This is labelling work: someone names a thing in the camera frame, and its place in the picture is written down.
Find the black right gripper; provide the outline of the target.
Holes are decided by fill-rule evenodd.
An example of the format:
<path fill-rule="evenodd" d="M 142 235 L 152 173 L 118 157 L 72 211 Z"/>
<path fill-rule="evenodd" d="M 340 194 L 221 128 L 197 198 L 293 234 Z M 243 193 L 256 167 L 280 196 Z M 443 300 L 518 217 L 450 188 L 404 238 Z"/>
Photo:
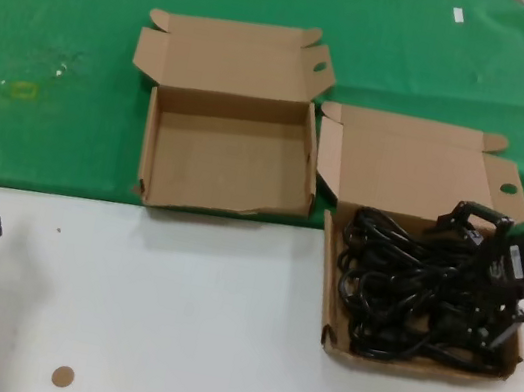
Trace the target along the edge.
<path fill-rule="evenodd" d="M 495 231 L 481 232 L 471 216 L 492 223 Z M 519 304 L 524 291 L 524 236 L 509 236 L 513 226 L 510 217 L 472 201 L 459 202 L 433 226 L 433 234 L 452 232 L 479 249 L 462 346 L 496 350 L 524 323 Z"/>

